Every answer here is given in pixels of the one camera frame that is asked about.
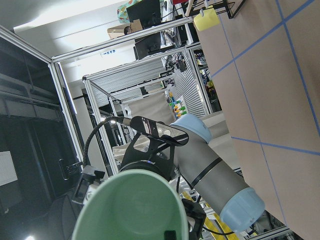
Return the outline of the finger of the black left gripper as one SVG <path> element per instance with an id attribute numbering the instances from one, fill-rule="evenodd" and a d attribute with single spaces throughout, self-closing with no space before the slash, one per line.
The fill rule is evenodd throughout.
<path id="1" fill-rule="evenodd" d="M 105 172 L 93 166 L 85 166 L 71 198 L 72 202 L 85 205 L 104 181 Z"/>
<path id="2" fill-rule="evenodd" d="M 199 240 L 202 237 L 206 213 L 198 202 L 182 199 L 188 223 L 188 239 Z"/>

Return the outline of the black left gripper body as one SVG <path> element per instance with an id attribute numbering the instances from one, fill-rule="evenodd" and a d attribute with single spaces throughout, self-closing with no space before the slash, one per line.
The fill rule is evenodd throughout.
<path id="1" fill-rule="evenodd" d="M 127 149 L 120 165 L 120 172 L 127 170 L 147 170 L 163 177 L 168 182 L 175 177 L 175 165 L 169 148 L 156 152 L 143 152 L 135 148 Z"/>

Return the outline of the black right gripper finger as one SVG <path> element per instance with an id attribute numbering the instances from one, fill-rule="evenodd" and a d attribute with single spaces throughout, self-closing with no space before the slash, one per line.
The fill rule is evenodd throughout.
<path id="1" fill-rule="evenodd" d="M 175 230 L 166 230 L 164 232 L 164 240 L 177 240 L 177 233 Z"/>

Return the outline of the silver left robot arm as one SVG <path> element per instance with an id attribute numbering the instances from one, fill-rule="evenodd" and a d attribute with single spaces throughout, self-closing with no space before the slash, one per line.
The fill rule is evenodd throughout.
<path id="1" fill-rule="evenodd" d="M 197 240 L 206 213 L 199 202 L 179 195 L 170 181 L 176 174 L 212 207 L 232 233 L 252 225 L 265 203 L 255 190 L 209 146 L 211 132 L 202 120 L 186 114 L 170 125 L 143 116 L 112 116 L 135 130 L 119 171 L 104 172 L 89 164 L 87 140 L 83 170 L 73 200 L 83 209 L 74 240 Z"/>

